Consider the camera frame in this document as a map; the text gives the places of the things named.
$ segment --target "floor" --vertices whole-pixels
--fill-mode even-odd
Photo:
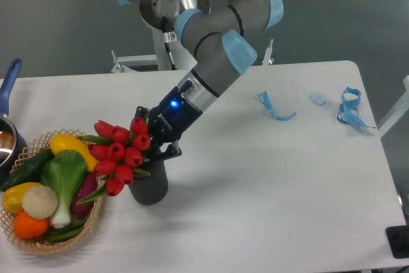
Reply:
[[[409,75],[409,0],[283,0],[279,25],[250,43],[277,64],[351,60],[358,64],[375,120],[404,93]],[[212,0],[212,10],[227,0]],[[13,58],[21,77],[100,74],[117,56],[153,54],[137,3],[114,0],[0,0],[0,78]],[[382,139],[398,191],[409,191],[409,113]]]

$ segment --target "white table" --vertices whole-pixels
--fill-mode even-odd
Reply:
[[[10,119],[27,139],[61,128],[128,126],[186,72],[19,79]],[[375,129],[341,125],[345,87],[362,92],[349,61],[251,68],[182,136],[166,162],[169,192],[144,207],[128,190],[105,199],[83,243],[31,256],[0,235],[0,272],[330,272],[397,267],[385,228],[405,223]],[[279,122],[253,95],[264,90]],[[313,92],[327,96],[320,107]]]

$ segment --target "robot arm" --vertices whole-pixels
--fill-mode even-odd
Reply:
[[[137,108],[135,116],[150,113],[153,160],[181,155],[177,141],[183,132],[256,60],[256,51],[244,37],[276,24],[282,15],[281,0],[229,0],[216,13],[191,8],[177,16],[174,31],[197,65],[158,106]],[[164,143],[171,144],[159,153]]]

